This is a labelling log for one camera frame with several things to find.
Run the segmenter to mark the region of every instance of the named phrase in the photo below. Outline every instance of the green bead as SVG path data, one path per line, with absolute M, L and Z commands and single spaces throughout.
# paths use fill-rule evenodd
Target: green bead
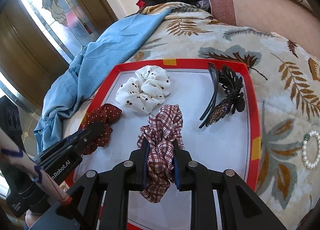
M 305 139 L 306 141 L 309 141 L 309 139 L 310 139 L 310 134 L 308 134 L 308 133 L 305 134 L 305 135 L 304 135 L 304 139 Z

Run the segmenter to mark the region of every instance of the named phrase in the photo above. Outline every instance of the yellow tape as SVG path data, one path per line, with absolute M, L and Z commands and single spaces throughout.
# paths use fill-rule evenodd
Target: yellow tape
M 163 59 L 163 65 L 177 66 L 177 59 Z
M 251 160 L 260 159 L 260 148 L 261 138 L 259 136 L 252 141 Z

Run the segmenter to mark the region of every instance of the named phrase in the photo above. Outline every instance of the floral blanket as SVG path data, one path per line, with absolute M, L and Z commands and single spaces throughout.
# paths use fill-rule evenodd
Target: floral blanket
M 140 12 L 155 15 L 167 8 L 171 14 L 128 61 L 213 58 L 245 63 L 262 128 L 256 192 L 288 230 L 299 228 L 320 196 L 320 168 L 307 169 L 301 156 L 304 135 L 320 130 L 319 60 L 279 34 L 222 24 L 191 5 L 166 3 Z M 82 119 L 85 110 L 76 116 Z M 66 122 L 65 135 L 73 133 L 74 121 Z M 315 138 L 308 143 L 313 162 Z

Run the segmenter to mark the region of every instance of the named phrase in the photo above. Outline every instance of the tray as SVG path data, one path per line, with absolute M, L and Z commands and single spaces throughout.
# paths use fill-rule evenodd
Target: tray
M 183 115 L 182 140 L 192 159 L 216 171 L 233 169 L 255 189 L 260 159 L 260 126 L 248 69 L 245 64 L 238 62 L 210 60 L 218 69 L 221 69 L 222 64 L 226 64 L 238 76 L 242 76 L 246 106 L 241 113 L 228 114 L 219 122 L 199 129 L 199 118 L 213 94 L 212 80 L 207 69 L 208 62 L 206 59 L 164 59 L 116 65 L 102 83 L 87 113 L 104 103 L 110 103 L 122 109 L 121 119 L 111 125 L 113 132 L 107 146 L 98 147 L 91 155 L 83 156 L 82 163 L 75 170 L 74 179 L 78 179 L 88 170 L 96 170 L 99 173 L 111 170 L 116 164 L 128 159 L 131 151 L 137 149 L 140 127 L 148 124 L 148 116 L 137 116 L 132 111 L 122 108 L 115 101 L 115 95 L 123 83 L 130 77 L 135 77 L 134 72 L 137 69 L 146 65 L 157 65 L 166 69 L 170 75 L 172 91 L 165 97 L 164 104 L 180 106 Z M 219 86 L 217 104 L 223 98 L 224 91 Z M 152 113 L 156 114 L 161 106 Z M 214 196 L 219 214 L 215 191 Z M 159 204 L 151 204 L 138 192 L 130 192 L 129 229 L 189 229 L 190 205 L 191 192 L 179 192 L 174 184 Z

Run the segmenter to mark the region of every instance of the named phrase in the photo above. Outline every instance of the pink cushion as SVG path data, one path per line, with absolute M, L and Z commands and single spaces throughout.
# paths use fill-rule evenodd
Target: pink cushion
M 320 22 L 293 0 L 210 0 L 212 15 L 230 25 L 276 32 L 320 58 Z

